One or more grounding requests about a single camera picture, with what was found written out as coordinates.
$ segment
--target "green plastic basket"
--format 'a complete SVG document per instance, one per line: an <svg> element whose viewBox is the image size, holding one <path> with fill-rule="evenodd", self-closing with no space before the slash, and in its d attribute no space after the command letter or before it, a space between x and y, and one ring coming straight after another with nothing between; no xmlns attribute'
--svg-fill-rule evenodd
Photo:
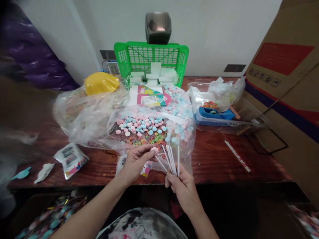
<svg viewBox="0 0 319 239"><path fill-rule="evenodd" d="M186 69L189 48L185 45L170 43L152 45L146 42L128 41L114 44L114 52L121 76L130 82L132 71L151 73L151 62L161 62L162 67L174 68L178 81L174 85L181 87Z"/></svg>

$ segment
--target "cardboard box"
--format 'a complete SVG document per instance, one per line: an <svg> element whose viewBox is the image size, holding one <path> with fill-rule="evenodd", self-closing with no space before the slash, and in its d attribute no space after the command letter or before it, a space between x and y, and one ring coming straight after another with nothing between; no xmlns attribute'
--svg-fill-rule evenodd
<svg viewBox="0 0 319 239"><path fill-rule="evenodd" d="M283 0L246 72L244 96L288 145L273 153L319 208L319 0ZM284 144L256 133L269 151Z"/></svg>

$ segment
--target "person's right hand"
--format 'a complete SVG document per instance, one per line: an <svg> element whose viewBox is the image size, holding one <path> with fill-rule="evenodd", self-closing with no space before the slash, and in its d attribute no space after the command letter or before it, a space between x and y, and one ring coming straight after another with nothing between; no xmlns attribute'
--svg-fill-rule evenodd
<svg viewBox="0 0 319 239"><path fill-rule="evenodd" d="M198 197L193 176L180 164L179 178L167 172L165 187L171 186L177 195L180 206L189 218L196 217L204 212L202 203Z"/></svg>

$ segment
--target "person's left hand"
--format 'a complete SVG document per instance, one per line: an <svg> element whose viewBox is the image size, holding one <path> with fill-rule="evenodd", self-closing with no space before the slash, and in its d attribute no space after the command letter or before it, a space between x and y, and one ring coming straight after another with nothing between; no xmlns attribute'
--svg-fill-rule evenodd
<svg viewBox="0 0 319 239"><path fill-rule="evenodd" d="M144 144L127 150L126 162L118 174L125 180L127 186L131 185L139 177L147 161L157 162L154 157L155 151L150 151L154 147L156 147L154 144Z"/></svg>

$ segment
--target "yellow lid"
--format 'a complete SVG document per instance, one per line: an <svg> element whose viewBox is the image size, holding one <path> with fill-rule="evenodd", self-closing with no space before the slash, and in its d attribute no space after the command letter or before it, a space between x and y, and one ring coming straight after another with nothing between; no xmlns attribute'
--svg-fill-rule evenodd
<svg viewBox="0 0 319 239"><path fill-rule="evenodd" d="M120 82L119 78L105 72L96 72L89 75L84 81L87 95L115 91Z"/></svg>

